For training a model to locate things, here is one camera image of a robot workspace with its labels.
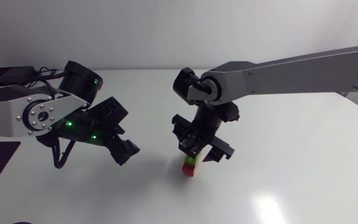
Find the black cable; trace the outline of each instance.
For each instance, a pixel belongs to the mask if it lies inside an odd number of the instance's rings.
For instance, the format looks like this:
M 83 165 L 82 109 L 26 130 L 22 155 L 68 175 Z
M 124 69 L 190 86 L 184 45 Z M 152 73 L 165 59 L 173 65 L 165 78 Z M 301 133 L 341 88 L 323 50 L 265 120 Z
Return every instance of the black cable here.
M 49 69 L 47 67 L 41 67 L 40 70 L 37 72 L 36 77 L 41 77 L 43 73 L 45 72 L 50 72 L 50 75 L 54 75 L 58 70 L 57 69 Z M 27 85 L 27 88 L 31 88 L 33 87 L 38 81 L 34 81 L 34 82 L 30 82 Z
M 53 75 L 46 75 L 43 77 L 30 77 L 30 78 L 26 78 L 25 80 L 21 80 L 21 85 L 26 85 L 30 82 L 34 82 L 34 81 L 42 81 L 42 80 L 51 80 L 51 79 L 56 79 L 56 78 L 61 78 L 61 77 L 65 77 L 66 75 L 68 75 L 68 72 L 64 71 L 58 74 L 53 74 Z
M 202 85 L 200 85 L 199 80 L 195 80 L 195 79 L 192 78 L 192 79 L 191 79 L 191 85 L 194 86 L 194 88 L 196 88 L 196 89 L 199 90 L 199 91 L 203 91 L 203 92 L 205 92 L 205 93 L 207 93 L 207 94 L 211 94 L 211 93 L 212 93 L 211 88 L 208 87 L 208 86 L 202 86 Z
M 40 82 L 43 82 L 48 87 L 50 96 L 54 100 L 55 99 L 55 90 L 53 90 L 53 87 L 46 80 L 41 80 Z
M 57 143 L 54 147 L 52 147 L 52 154 L 53 154 L 53 164 L 57 169 L 61 169 L 68 158 L 68 155 L 70 155 L 71 150 L 73 149 L 73 146 L 75 144 L 75 141 L 71 140 L 70 143 L 68 143 L 67 148 L 65 152 L 63 152 L 62 158 L 59 160 L 60 157 L 60 144 Z

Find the robotic arm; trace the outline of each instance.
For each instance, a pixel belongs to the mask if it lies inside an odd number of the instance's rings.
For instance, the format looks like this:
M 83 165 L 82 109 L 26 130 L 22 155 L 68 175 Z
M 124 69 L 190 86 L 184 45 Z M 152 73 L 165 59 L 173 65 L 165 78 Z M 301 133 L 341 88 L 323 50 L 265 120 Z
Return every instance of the robotic arm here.
M 61 77 L 64 79 L 58 89 L 47 82 Z M 36 81 L 45 86 L 26 86 Z M 125 132 L 118 124 L 128 112 L 113 97 L 88 109 L 102 84 L 98 74 L 71 61 L 64 72 L 48 76 L 40 76 L 33 67 L 0 68 L 0 136 L 36 136 L 52 148 L 58 169 L 76 141 L 107 147 L 114 160 L 123 165 L 139 152 L 130 140 L 118 136 Z M 59 138 L 71 140 L 62 158 Z
M 239 119 L 232 102 L 247 95 L 358 91 L 358 46 L 273 62 L 228 62 L 198 78 L 184 68 L 173 84 L 189 105 L 197 105 L 193 122 L 172 119 L 179 149 L 195 158 L 207 144 L 204 161 L 229 159 L 234 149 L 215 135 L 222 121 Z

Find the green block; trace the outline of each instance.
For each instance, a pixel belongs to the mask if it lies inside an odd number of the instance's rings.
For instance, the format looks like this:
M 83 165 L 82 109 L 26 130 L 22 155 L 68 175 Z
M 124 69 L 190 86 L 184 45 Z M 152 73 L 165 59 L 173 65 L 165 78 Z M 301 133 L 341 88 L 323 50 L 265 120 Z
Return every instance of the green block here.
M 196 156 L 196 159 L 193 159 L 190 156 L 186 156 L 185 164 L 189 164 L 189 165 L 195 167 L 197 165 L 197 162 L 198 162 L 198 156 L 199 156 L 199 154 Z

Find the white tabletop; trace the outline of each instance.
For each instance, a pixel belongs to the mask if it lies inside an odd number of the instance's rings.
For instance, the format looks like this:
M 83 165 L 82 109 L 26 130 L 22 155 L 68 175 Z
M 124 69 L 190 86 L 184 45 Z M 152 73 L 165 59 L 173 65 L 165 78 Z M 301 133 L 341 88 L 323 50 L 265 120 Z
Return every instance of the white tabletop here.
M 335 93 L 237 100 L 240 120 L 217 133 L 234 155 L 187 177 L 171 119 L 196 106 L 172 90 L 178 72 L 98 71 L 94 105 L 114 96 L 129 112 L 122 138 L 141 148 L 122 167 L 77 143 L 58 170 L 35 138 L 0 138 L 22 141 L 0 175 L 0 223 L 358 223 L 357 105 Z

